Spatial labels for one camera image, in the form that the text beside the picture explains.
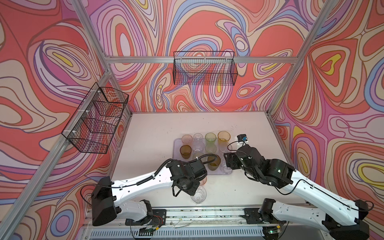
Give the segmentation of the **clear faceted cup back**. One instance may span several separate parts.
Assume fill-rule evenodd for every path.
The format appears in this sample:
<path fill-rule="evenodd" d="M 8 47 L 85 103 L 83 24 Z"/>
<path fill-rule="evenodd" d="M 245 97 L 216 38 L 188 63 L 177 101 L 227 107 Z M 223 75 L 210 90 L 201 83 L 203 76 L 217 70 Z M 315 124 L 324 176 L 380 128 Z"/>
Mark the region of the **clear faceted cup back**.
<path fill-rule="evenodd" d="M 221 168 L 221 171 L 222 171 L 222 173 L 225 174 L 225 175 L 229 175 L 229 174 L 231 174 L 231 173 L 233 172 L 233 170 L 232 170 L 231 168 L 228 168 L 228 167 L 226 167 L 226 166 L 223 166 L 223 167 Z"/>

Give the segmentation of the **pink cup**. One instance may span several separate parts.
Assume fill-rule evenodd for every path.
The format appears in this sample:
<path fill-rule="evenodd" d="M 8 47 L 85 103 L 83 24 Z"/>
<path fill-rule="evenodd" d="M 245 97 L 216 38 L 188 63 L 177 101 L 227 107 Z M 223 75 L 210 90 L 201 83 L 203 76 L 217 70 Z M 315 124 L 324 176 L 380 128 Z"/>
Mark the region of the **pink cup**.
<path fill-rule="evenodd" d="M 200 181 L 200 185 L 203 186 L 205 185 L 207 182 L 207 177 L 203 178 L 201 181 Z"/>

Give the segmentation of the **amber cup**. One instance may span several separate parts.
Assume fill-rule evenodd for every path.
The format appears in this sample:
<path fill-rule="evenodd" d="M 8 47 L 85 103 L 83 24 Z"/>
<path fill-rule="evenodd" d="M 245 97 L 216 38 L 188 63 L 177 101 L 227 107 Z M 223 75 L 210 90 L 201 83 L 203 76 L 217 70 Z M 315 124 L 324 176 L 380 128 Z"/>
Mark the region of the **amber cup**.
<path fill-rule="evenodd" d="M 189 145 L 183 145 L 180 147 L 180 154 L 183 159 L 189 159 L 192 154 L 192 148 Z"/>
<path fill-rule="evenodd" d="M 218 155 L 215 155 L 215 156 L 209 156 L 208 157 L 208 168 L 211 170 L 211 171 L 216 171 L 217 168 L 220 166 L 221 164 L 221 158 L 218 156 Z"/>

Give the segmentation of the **yellow plastic cup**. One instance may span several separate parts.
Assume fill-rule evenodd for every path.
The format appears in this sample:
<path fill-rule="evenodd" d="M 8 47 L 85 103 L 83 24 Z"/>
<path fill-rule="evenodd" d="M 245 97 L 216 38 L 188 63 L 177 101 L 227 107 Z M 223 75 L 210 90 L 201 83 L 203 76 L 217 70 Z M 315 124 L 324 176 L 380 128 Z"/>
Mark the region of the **yellow plastic cup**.
<path fill-rule="evenodd" d="M 217 136 L 219 144 L 228 144 L 231 139 L 231 134 L 227 131 L 220 131 Z"/>

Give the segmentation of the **pale green cup front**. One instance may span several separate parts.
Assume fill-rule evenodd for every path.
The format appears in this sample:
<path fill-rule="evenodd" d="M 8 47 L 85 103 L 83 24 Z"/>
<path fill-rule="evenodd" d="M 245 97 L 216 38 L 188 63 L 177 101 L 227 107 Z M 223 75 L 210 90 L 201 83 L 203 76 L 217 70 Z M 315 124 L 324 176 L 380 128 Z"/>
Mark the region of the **pale green cup front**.
<path fill-rule="evenodd" d="M 215 154 L 217 152 L 217 146 L 214 144 L 206 145 L 205 151 L 207 154 Z"/>

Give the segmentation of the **bright green cup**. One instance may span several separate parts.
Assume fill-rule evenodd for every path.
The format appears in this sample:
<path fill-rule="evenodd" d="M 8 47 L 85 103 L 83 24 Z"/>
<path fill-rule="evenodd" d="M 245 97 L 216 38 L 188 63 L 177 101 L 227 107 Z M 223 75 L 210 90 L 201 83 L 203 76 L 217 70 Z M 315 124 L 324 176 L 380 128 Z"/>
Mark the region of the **bright green cup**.
<path fill-rule="evenodd" d="M 216 140 L 217 140 L 217 136 L 215 133 L 210 132 L 205 135 L 206 146 L 215 145 Z"/>

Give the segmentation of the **peach cup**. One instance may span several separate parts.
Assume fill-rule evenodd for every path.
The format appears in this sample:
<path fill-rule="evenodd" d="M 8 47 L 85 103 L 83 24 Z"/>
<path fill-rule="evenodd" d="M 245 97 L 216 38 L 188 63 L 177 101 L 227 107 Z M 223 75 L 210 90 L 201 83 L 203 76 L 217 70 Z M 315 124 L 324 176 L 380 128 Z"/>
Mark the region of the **peach cup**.
<path fill-rule="evenodd" d="M 189 134 L 182 136 L 182 143 L 184 145 L 190 145 L 193 142 L 193 137 Z"/>

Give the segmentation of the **small clear cup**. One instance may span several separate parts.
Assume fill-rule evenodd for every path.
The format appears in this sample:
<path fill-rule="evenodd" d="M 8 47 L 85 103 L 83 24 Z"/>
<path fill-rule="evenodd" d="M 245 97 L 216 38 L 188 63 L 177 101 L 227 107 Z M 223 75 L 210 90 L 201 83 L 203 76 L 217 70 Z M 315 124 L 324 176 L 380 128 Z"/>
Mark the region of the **small clear cup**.
<path fill-rule="evenodd" d="M 203 142 L 203 135 L 201 133 L 194 134 L 193 142 L 194 143 L 202 143 Z"/>

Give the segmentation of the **pale green large cup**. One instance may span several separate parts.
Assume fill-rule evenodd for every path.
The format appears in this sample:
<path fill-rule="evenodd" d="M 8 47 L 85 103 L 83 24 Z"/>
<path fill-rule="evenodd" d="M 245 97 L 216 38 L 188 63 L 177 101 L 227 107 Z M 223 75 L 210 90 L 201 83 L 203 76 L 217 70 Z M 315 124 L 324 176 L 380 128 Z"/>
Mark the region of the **pale green large cup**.
<path fill-rule="evenodd" d="M 201 160 L 201 159 L 203 158 L 203 155 L 204 155 L 203 152 L 195 151 L 195 152 L 193 153 L 193 158 L 192 158 L 192 160 L 198 160 L 198 159 Z"/>

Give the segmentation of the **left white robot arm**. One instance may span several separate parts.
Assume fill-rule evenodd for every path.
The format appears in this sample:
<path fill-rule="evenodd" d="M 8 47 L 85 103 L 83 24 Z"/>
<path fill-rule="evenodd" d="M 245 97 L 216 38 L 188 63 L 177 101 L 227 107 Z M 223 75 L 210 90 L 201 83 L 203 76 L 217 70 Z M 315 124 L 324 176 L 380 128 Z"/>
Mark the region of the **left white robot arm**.
<path fill-rule="evenodd" d="M 135 178 L 113 182 L 104 177 L 91 194 L 92 224 L 98 227 L 118 218 L 145 224 L 153 216 L 152 206 L 148 200 L 135 202 L 134 198 L 165 188 L 178 188 L 172 191 L 174 197 L 180 192 L 194 196 L 207 174 L 201 160 L 168 159 L 156 171 Z"/>

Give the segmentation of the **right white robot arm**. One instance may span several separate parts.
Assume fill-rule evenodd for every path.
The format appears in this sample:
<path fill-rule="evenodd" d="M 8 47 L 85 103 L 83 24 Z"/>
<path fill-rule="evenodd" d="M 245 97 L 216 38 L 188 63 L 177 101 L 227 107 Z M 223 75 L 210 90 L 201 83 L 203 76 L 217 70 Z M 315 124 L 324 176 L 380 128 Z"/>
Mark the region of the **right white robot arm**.
<path fill-rule="evenodd" d="M 227 166 L 241 169 L 249 180 L 274 187 L 284 196 L 296 195 L 312 207 L 287 205 L 264 199 L 256 213 L 248 213 L 251 223 L 294 222 L 317 228 L 335 240 L 367 240 L 370 227 L 364 222 L 370 208 L 363 200 L 348 200 L 311 181 L 293 166 L 279 159 L 266 160 L 258 152 L 225 153 Z"/>

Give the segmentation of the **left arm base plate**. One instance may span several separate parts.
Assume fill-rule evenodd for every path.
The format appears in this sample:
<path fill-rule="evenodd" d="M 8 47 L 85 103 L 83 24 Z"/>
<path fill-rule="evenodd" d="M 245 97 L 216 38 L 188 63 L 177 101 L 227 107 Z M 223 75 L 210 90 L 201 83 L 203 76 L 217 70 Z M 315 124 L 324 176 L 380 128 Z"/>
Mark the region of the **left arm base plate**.
<path fill-rule="evenodd" d="M 131 219 L 126 219 L 126 226 L 152 226 L 152 227 L 161 227 L 166 224 L 166 209 L 155 209 L 144 219 L 135 222 Z"/>

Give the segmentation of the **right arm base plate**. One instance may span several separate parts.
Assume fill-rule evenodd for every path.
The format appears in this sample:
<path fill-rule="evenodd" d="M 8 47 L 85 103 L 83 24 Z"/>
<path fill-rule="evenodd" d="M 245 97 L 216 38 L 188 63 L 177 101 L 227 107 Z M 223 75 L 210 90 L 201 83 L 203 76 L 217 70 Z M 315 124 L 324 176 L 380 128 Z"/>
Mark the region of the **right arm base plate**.
<path fill-rule="evenodd" d="M 273 216 L 272 210 L 263 210 L 260 208 L 245 208 L 242 215 L 247 224 L 285 224 L 286 221 L 280 221 Z"/>

